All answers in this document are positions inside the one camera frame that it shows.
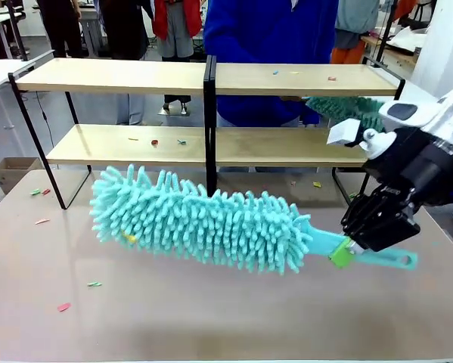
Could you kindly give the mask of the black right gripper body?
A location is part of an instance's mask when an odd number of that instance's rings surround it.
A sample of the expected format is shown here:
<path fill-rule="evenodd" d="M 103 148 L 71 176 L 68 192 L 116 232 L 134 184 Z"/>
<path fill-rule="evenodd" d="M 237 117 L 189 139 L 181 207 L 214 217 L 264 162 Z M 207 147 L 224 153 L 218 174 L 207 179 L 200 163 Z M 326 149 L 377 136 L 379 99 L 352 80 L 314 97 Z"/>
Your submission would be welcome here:
<path fill-rule="evenodd" d="M 414 127 L 395 129 L 396 139 L 363 168 L 380 184 L 373 192 L 381 206 L 401 210 L 411 206 L 453 203 L 453 144 Z"/>

